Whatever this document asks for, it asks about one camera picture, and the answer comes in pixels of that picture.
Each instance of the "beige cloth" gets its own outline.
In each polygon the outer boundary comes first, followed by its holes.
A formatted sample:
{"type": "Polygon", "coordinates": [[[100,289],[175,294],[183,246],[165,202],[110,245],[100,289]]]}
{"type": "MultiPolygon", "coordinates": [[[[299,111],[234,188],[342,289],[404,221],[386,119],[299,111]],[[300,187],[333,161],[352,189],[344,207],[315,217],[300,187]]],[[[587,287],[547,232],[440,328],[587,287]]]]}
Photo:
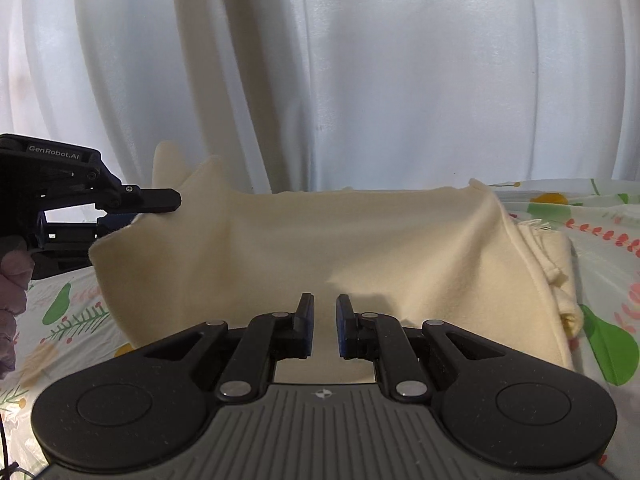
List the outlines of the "beige cloth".
{"type": "Polygon", "coordinates": [[[233,327],[292,312],[311,292],[312,357],[279,363],[276,380],[372,380],[369,363],[338,356],[339,294],[350,295],[356,312],[392,314],[406,326],[444,319],[572,368],[551,285],[566,275],[554,252],[561,244],[545,245],[540,226],[514,224],[480,182],[251,195],[229,189],[219,160],[190,174],[174,147],[161,144],[154,186],[180,191],[178,211],[140,215],[90,250],[106,303],[135,346],[207,319],[233,327]]]}

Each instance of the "white backdrop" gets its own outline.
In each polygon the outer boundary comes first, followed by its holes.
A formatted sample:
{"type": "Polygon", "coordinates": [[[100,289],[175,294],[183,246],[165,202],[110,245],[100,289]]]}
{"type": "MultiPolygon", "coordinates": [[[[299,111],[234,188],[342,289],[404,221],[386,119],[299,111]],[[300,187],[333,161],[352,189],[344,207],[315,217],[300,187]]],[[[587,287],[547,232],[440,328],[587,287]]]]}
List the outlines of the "white backdrop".
{"type": "Polygon", "coordinates": [[[640,178],[640,0],[0,0],[0,131],[148,185],[640,178]]]}

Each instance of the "screw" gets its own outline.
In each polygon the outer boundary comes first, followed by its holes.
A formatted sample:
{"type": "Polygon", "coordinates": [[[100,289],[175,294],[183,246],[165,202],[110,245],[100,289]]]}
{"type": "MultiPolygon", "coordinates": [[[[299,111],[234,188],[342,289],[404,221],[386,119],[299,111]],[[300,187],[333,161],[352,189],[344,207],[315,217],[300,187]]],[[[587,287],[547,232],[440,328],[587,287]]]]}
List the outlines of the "screw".
{"type": "Polygon", "coordinates": [[[225,397],[244,397],[251,393],[251,385],[246,381],[227,381],[220,386],[220,393],[225,397]]]}
{"type": "Polygon", "coordinates": [[[420,381],[402,381],[396,384],[396,392],[403,397],[420,397],[427,392],[427,385],[420,381]]]}

